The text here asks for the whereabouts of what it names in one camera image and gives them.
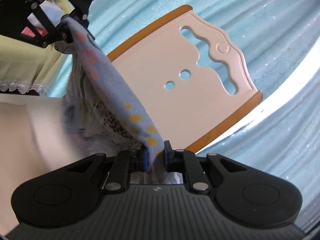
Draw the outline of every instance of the blue cloth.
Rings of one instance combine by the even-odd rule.
[[[164,142],[144,107],[87,30],[71,17],[62,23],[73,37],[73,70],[64,97],[68,133],[87,154],[116,155],[130,148],[129,142],[133,148],[142,143],[148,149],[148,169],[158,176]]]

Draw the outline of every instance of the orange wooden edge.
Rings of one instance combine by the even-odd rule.
[[[129,39],[124,41],[118,47],[116,47],[113,51],[111,51],[107,57],[112,62],[119,56],[121,56],[124,52],[128,49],[133,47],[139,41],[143,40],[145,37],[156,31],[157,29],[161,28],[162,26],[166,25],[168,22],[171,22],[175,18],[181,16],[182,14],[192,10],[190,5],[182,5],[179,8],[167,13],[166,15],[162,16],[161,18],[157,19],[153,23],[150,23],[148,26],[144,27],[141,31],[138,31],[136,34],[132,35]]]
[[[145,37],[166,25],[168,22],[174,20],[175,18],[183,15],[184,13],[192,10],[190,5],[182,5],[179,8],[167,13],[156,21],[152,22],[148,26],[144,27],[142,30],[132,35],[129,39],[124,41],[118,47],[116,47],[112,52],[110,52],[107,57],[112,62],[124,52],[129,50],[139,41],[143,40]],[[245,117],[249,112],[252,111],[261,101],[262,101],[262,92],[258,91],[252,98],[250,98],[244,105],[242,105],[238,110],[236,110],[231,116],[221,122],[218,126],[213,128],[206,135],[202,136],[200,139],[195,141],[193,144],[188,146],[186,150],[196,153],[201,150],[203,147],[211,143],[214,139],[228,130],[230,127],[239,122],[243,117]]]
[[[258,91],[252,98],[250,98],[246,103],[244,103],[238,110],[236,110],[232,115],[222,121],[219,125],[213,128],[206,135],[202,136],[200,139],[196,140],[193,144],[189,145],[186,150],[196,153],[203,147],[211,143],[218,136],[222,135],[226,130],[239,122],[248,113],[250,113],[263,98],[262,91]]]

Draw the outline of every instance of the leopard print fabric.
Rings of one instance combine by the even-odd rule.
[[[130,142],[129,150],[139,149],[141,147],[141,143],[134,139],[133,136],[125,129],[126,123],[117,120],[111,111],[106,108],[103,101],[100,100],[97,103],[94,103],[93,108],[103,112],[101,120],[102,133],[106,133],[108,129],[111,129],[114,135],[120,135],[122,138]]]

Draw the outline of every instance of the black mounting bracket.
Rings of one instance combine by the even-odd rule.
[[[69,30],[62,24],[54,26],[39,6],[44,0],[0,0],[0,34],[19,41],[27,42],[42,48],[56,41],[72,42]],[[69,14],[83,27],[88,28],[87,20],[89,7],[93,0],[69,0],[75,9]],[[28,17],[33,13],[48,32],[42,36],[29,22]],[[26,28],[35,34],[29,37],[22,34]]]
[[[128,191],[132,172],[146,171],[145,150],[122,151],[110,158],[97,153],[23,183],[12,195],[19,222],[56,228],[85,218],[103,196]],[[167,172],[182,173],[188,192],[209,196],[238,224],[283,227],[294,223],[300,211],[301,194],[290,182],[215,153],[196,157],[187,150],[172,150],[169,141],[164,152]]]

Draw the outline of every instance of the ribbed black plate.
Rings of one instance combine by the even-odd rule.
[[[77,224],[56,229],[21,224],[9,240],[298,240],[294,225],[252,229],[219,213],[206,195],[184,185],[131,185],[119,195],[107,195],[99,208]]]

